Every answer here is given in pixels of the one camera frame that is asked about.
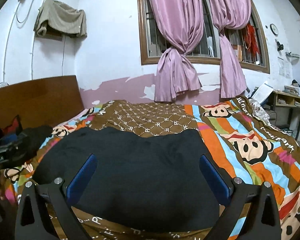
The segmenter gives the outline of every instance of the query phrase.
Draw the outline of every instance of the wooden window frame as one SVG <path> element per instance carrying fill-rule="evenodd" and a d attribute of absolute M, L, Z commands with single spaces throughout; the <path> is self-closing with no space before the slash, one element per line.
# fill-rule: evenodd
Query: wooden window frame
<path fill-rule="evenodd" d="M 255 21 L 259 26 L 260 34 L 261 34 L 261 41 L 262 46 L 264 48 L 264 57 L 265 57 L 265 67 L 261 67 L 255 64 L 247 63 L 247 62 L 240 62 L 242 68 L 251 69 L 255 71 L 260 71 L 264 73 L 270 74 L 270 67 L 269 67 L 269 55 L 268 49 L 266 45 L 266 37 L 264 35 L 264 31 L 262 28 L 262 24 L 257 13 L 256 7 L 254 3 L 251 1 L 251 6 L 254 10 Z M 139 20 L 139 37 L 140 37 L 140 53 L 141 53 L 141 65 L 153 65 L 159 62 L 160 57 L 149 57 L 148 56 L 148 46 L 147 46 L 147 37 L 146 37 L 146 17 L 144 12 L 144 0 L 138 0 L 138 20 Z M 194 56 L 187 56 L 189 61 L 193 64 L 209 64 L 209 65 L 220 65 L 220 58 L 216 57 L 194 57 Z"/>

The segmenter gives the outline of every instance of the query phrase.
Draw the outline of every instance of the window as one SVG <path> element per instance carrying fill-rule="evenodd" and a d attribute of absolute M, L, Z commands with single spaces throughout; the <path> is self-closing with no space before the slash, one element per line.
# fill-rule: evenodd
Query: window
<path fill-rule="evenodd" d="M 270 73 L 266 38 L 262 29 L 262 24 L 259 15 L 252 1 L 251 1 L 251 7 L 252 9 L 251 9 L 251 17 L 249 23 L 255 29 L 255 39 L 259 49 L 259 53 L 257 52 L 255 55 L 253 55 L 248 50 L 247 44 L 244 40 L 245 29 L 242 30 L 226 29 L 225 35 L 229 39 L 233 48 L 237 50 L 237 55 L 240 54 L 238 58 L 242 68 L 261 71 L 264 73 Z"/>
<path fill-rule="evenodd" d="M 192 63 L 220 64 L 218 30 L 213 26 L 210 8 L 203 2 L 204 32 L 200 43 L 187 57 Z M 138 0 L 141 64 L 158 63 L 171 45 L 160 33 L 149 0 Z"/>

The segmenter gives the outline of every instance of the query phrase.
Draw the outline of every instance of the beige cloth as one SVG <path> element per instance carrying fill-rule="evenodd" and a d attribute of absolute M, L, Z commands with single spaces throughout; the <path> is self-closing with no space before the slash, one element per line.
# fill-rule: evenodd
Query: beige cloth
<path fill-rule="evenodd" d="M 87 36 L 84 10 L 73 9 L 69 5 L 56 0 L 45 0 L 39 8 L 34 31 L 42 37 L 46 35 L 48 25 L 52 29 L 73 38 Z"/>

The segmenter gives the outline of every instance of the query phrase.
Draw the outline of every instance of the wooden headboard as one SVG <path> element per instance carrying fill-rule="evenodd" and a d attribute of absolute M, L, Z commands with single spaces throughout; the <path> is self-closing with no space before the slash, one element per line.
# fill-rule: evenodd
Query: wooden headboard
<path fill-rule="evenodd" d="M 23 128 L 56 126 L 83 110 L 76 76 L 43 78 L 0 88 L 0 127 L 18 114 Z"/>

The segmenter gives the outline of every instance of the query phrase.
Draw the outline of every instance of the pink curtain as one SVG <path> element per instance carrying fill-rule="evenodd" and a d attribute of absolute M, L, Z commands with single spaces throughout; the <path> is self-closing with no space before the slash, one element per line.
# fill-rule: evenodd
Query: pink curtain
<path fill-rule="evenodd" d="M 154 100 L 170 102 L 201 87 L 196 70 L 185 57 L 203 35 L 202 0 L 150 0 L 158 28 L 172 47 L 161 56 Z"/>
<path fill-rule="evenodd" d="M 219 30 L 221 63 L 221 97 L 232 98 L 246 88 L 246 80 L 238 58 L 224 34 L 224 28 L 242 29 L 251 15 L 250 0 L 210 0 L 213 24 Z"/>

